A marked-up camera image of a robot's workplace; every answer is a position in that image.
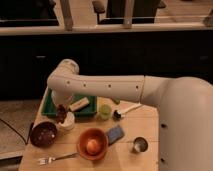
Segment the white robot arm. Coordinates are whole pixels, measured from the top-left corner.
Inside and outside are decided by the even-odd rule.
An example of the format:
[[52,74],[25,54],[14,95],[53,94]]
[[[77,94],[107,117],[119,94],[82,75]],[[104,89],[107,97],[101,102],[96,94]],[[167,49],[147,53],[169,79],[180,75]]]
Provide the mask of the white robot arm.
[[75,61],[64,59],[47,86],[59,104],[81,94],[155,107],[158,171],[213,171],[213,84],[196,77],[83,76]]

